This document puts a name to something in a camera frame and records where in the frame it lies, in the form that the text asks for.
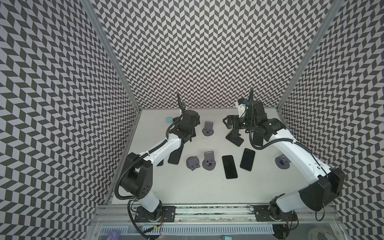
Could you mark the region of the black phone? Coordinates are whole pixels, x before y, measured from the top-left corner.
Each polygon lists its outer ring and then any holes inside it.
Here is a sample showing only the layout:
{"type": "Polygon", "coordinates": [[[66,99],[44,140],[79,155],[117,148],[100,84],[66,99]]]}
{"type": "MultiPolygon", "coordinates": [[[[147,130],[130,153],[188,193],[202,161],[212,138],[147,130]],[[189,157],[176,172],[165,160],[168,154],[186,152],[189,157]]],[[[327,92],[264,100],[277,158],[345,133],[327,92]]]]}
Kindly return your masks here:
{"type": "Polygon", "coordinates": [[[253,132],[252,143],[254,146],[261,148],[264,145],[264,138],[262,136],[257,135],[257,133],[253,132]]]}
{"type": "Polygon", "coordinates": [[[182,152],[183,152],[183,146],[173,151],[169,156],[168,163],[172,165],[178,165],[181,159],[182,152]]]}
{"type": "Polygon", "coordinates": [[[233,156],[222,156],[226,179],[237,179],[238,173],[233,156]]]}
{"type": "Polygon", "coordinates": [[[240,168],[250,172],[253,168],[255,155],[255,151],[245,148],[241,159],[240,168]]]}

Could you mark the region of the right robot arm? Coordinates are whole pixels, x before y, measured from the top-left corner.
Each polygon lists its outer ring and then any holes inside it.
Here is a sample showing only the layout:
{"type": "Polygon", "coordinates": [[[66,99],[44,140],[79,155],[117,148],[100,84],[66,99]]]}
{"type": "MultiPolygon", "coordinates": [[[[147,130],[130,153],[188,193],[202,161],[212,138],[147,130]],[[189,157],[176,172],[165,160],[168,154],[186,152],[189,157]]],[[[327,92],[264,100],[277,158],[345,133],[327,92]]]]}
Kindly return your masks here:
{"type": "Polygon", "coordinates": [[[245,130],[255,150],[276,147],[307,181],[304,188],[279,195],[270,201],[268,211],[273,220],[280,221],[287,213],[305,207],[319,212],[341,195],[345,173],[315,157],[279,119],[268,119],[261,101],[241,98],[235,102],[235,106],[238,114],[225,117],[225,126],[236,135],[239,130],[245,130]]]}

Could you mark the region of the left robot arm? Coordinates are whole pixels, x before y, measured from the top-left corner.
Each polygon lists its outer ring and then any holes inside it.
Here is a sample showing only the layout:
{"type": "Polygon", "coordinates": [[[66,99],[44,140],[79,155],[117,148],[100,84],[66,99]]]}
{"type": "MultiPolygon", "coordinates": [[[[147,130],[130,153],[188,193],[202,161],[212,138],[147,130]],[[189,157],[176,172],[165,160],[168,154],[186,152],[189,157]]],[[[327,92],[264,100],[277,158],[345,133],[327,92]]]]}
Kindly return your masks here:
{"type": "Polygon", "coordinates": [[[130,153],[114,188],[119,200],[138,200],[145,216],[158,220],[162,214],[162,202],[152,192],[154,167],[196,136],[195,127],[200,115],[193,110],[181,110],[179,117],[167,128],[164,140],[140,153],[130,153]]]}

